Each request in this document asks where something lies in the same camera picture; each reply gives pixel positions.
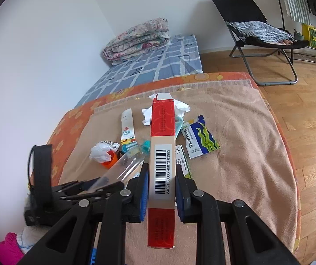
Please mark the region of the pink sleeve forearm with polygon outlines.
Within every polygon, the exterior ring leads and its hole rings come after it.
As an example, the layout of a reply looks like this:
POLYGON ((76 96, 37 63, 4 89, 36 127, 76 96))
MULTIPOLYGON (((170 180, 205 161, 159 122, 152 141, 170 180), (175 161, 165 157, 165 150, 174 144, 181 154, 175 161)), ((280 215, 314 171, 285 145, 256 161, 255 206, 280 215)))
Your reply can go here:
POLYGON ((0 242, 0 262, 3 265, 15 265, 24 257, 17 243, 17 235, 8 233, 0 242))

